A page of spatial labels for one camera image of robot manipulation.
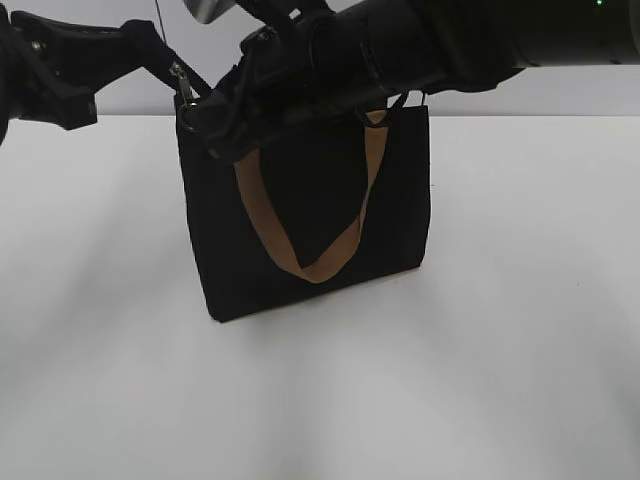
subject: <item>robotic arm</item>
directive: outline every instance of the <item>robotic arm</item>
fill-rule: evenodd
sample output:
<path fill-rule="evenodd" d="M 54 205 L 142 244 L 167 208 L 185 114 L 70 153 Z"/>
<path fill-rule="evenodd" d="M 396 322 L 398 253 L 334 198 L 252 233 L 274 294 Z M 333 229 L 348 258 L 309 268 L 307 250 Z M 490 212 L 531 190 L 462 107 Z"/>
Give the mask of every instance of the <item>robotic arm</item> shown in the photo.
<path fill-rule="evenodd" d="M 363 0 L 341 12 L 325 0 L 235 3 L 265 26 L 179 118 L 226 164 L 307 122 L 396 95 L 402 106 L 412 90 L 479 92 L 524 68 L 640 64 L 640 0 Z M 234 2 L 185 4 L 206 23 Z M 94 123 L 95 92 L 140 65 L 117 29 L 24 12 L 9 23 L 0 4 L 0 141 L 9 118 Z"/>

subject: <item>cable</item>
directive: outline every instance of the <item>cable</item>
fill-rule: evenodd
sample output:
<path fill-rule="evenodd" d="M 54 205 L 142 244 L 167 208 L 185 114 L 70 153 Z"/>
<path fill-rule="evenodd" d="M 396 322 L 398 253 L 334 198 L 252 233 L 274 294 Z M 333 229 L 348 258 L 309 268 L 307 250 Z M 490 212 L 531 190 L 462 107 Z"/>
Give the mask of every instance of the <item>cable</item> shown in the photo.
<path fill-rule="evenodd" d="M 162 38 L 164 39 L 164 43 L 167 44 L 167 34 L 164 31 L 164 21 L 162 20 L 162 12 L 160 11 L 160 4 L 158 3 L 158 0 L 155 0 L 155 2 L 156 2 L 156 11 L 158 12 L 158 20 L 160 20 L 160 30 L 162 30 Z"/>

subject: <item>white table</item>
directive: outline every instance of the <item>white table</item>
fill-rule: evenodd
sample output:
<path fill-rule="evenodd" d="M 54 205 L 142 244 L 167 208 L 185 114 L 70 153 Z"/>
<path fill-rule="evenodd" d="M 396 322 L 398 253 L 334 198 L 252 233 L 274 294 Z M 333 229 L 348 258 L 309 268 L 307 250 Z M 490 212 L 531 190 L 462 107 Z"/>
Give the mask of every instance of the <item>white table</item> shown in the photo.
<path fill-rule="evenodd" d="M 0 149 L 0 478 L 640 478 L 640 119 L 435 118 L 424 267 L 220 326 L 173 120 Z"/>

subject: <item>tan strap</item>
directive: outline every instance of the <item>tan strap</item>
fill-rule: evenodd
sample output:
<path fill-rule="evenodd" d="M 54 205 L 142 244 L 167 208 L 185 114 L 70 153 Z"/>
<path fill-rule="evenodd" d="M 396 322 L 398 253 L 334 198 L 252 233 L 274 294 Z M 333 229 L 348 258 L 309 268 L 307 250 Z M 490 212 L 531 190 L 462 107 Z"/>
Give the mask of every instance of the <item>tan strap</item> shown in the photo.
<path fill-rule="evenodd" d="M 372 122 L 384 119 L 386 111 L 369 114 Z M 235 164 L 240 196 L 253 227 L 269 256 L 282 270 L 311 283 L 323 283 L 334 277 L 353 258 L 362 236 L 362 226 L 367 215 L 371 188 L 375 183 L 387 144 L 388 128 L 365 129 L 365 156 L 367 160 L 368 187 L 362 202 L 360 215 L 325 250 L 313 265 L 302 268 L 295 250 L 267 193 L 260 169 L 260 151 L 254 150 Z"/>

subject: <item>bag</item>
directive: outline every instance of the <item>bag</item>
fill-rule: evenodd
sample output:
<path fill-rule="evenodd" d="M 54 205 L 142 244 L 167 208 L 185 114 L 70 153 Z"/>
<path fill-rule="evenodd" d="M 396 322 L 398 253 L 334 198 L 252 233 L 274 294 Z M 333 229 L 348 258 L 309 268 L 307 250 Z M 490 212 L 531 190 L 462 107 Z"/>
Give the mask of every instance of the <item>bag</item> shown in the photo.
<path fill-rule="evenodd" d="M 150 71 L 173 82 L 165 72 L 175 53 L 161 42 L 138 44 L 155 58 Z M 185 70 L 206 95 L 206 83 Z M 175 99 L 179 109 L 182 96 Z M 400 109 L 387 120 L 372 128 L 349 114 L 310 124 L 234 166 L 213 161 L 177 122 L 189 232 L 214 319 L 420 266 L 430 222 L 428 109 Z"/>

